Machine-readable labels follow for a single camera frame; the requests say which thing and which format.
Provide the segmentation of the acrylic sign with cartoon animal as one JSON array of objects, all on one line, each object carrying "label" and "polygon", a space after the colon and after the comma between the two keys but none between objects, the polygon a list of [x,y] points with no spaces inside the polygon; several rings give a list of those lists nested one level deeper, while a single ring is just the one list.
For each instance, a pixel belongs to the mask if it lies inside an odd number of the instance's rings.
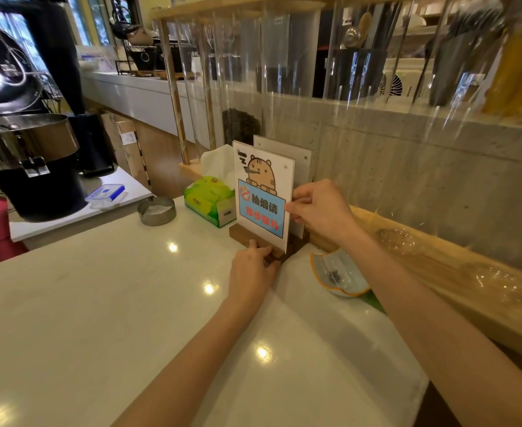
[{"label": "acrylic sign with cartoon animal", "polygon": [[295,161],[271,151],[233,141],[237,223],[286,253]]}]

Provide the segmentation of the wooden shelf ledge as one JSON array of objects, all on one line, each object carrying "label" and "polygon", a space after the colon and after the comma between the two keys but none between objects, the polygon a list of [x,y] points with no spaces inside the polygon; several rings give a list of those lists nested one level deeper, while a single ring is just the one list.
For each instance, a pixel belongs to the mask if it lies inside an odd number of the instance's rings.
[{"label": "wooden shelf ledge", "polygon": [[486,336],[522,358],[522,174],[486,164],[454,170],[397,162],[349,199],[357,220],[405,268]]}]

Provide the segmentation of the cardboard box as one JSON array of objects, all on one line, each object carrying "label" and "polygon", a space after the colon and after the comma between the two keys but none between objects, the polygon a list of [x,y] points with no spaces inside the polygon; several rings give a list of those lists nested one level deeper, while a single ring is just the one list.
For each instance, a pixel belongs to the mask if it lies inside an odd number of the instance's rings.
[{"label": "cardboard box", "polygon": [[137,182],[150,189],[150,178],[134,121],[110,112],[101,114],[100,118],[116,164]]}]

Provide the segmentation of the clear container with blue lid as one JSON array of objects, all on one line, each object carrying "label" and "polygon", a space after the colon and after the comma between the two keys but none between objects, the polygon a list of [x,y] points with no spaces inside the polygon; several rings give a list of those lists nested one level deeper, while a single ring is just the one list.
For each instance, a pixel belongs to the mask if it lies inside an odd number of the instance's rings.
[{"label": "clear container with blue lid", "polygon": [[90,193],[85,201],[91,209],[104,210],[119,205],[128,195],[123,184],[103,184]]}]

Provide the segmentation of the clear acrylic dispenser tubes rack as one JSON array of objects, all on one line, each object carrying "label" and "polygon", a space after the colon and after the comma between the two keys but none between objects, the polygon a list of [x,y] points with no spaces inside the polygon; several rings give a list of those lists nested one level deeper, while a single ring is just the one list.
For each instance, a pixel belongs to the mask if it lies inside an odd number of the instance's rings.
[{"label": "clear acrylic dispenser tubes rack", "polygon": [[171,0],[198,157],[333,125],[522,165],[522,0]]}]

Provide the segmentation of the green tissue box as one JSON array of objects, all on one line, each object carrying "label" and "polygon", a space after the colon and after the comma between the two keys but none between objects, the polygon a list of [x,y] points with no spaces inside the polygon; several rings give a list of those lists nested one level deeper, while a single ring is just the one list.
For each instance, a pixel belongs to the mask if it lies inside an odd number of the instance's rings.
[{"label": "green tissue box", "polygon": [[235,190],[214,176],[203,176],[183,192],[186,207],[218,228],[236,220]]}]

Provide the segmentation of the person's right forearm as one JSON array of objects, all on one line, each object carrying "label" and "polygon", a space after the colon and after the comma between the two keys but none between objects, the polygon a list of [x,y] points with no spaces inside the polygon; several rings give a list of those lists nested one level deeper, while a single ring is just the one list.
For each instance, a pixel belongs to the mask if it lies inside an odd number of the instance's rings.
[{"label": "person's right forearm", "polygon": [[463,427],[522,427],[522,371],[500,349],[357,224],[334,240]]}]

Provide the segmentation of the black coffee roaster machine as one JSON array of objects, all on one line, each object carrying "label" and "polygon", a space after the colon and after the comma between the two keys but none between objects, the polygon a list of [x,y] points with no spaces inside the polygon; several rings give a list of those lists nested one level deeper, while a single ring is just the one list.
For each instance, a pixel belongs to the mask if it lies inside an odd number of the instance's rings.
[{"label": "black coffee roaster machine", "polygon": [[28,222],[88,204],[83,177],[115,170],[87,111],[68,0],[0,0],[0,190]]}]

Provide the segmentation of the person's right hand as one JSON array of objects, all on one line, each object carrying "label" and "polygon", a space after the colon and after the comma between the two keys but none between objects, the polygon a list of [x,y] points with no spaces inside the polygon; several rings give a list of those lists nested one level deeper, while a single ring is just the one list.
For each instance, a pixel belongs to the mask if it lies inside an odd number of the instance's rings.
[{"label": "person's right hand", "polygon": [[292,201],[286,204],[314,204],[319,211],[319,222],[309,226],[343,249],[350,250],[362,233],[342,193],[329,179],[297,187]]}]

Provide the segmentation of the person's left forearm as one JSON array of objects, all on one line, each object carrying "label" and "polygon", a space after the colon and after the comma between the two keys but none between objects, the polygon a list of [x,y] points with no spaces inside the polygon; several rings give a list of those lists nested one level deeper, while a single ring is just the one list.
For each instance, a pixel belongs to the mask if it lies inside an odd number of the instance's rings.
[{"label": "person's left forearm", "polygon": [[110,427],[188,427],[265,296],[229,295]]}]

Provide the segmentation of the small dish with orange rim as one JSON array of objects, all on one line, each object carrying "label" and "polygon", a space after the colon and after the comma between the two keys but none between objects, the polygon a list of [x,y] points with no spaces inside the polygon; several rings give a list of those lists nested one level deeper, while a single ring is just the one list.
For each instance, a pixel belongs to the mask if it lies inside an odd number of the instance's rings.
[{"label": "small dish with orange rim", "polygon": [[310,253],[309,258],[314,277],[328,292],[340,297],[357,298],[371,291],[356,263],[344,250]]}]

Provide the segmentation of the round metal ashtray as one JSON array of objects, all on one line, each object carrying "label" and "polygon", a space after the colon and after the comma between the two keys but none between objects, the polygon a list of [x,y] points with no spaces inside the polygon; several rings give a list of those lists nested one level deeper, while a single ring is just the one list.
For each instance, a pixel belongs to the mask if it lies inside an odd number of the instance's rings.
[{"label": "round metal ashtray", "polygon": [[153,196],[138,204],[140,221],[148,227],[158,227],[172,222],[177,216],[174,201],[167,196]]}]

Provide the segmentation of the brown wooden sign base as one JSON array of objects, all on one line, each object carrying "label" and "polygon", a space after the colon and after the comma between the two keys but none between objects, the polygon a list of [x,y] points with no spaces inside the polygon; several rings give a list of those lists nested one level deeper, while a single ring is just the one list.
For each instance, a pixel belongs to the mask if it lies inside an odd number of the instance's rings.
[{"label": "brown wooden sign base", "polygon": [[279,261],[281,263],[285,262],[309,242],[309,232],[307,230],[304,230],[302,237],[297,237],[296,235],[290,234],[288,237],[286,251],[283,251],[282,249],[277,248],[276,245],[270,243],[267,240],[264,240],[260,236],[254,234],[238,223],[229,227],[229,236],[244,247],[249,247],[251,240],[256,242],[258,248],[266,248],[269,246],[271,251],[267,256],[267,260],[270,263],[273,261]]}]

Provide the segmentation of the person's left hand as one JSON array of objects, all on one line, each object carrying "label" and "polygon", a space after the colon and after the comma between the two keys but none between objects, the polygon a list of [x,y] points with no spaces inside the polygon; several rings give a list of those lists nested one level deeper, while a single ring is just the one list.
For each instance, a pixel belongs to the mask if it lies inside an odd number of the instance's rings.
[{"label": "person's left hand", "polygon": [[246,311],[257,311],[274,282],[281,262],[269,262],[271,248],[259,248],[257,257],[249,257],[247,248],[238,251],[229,274],[228,300]]}]

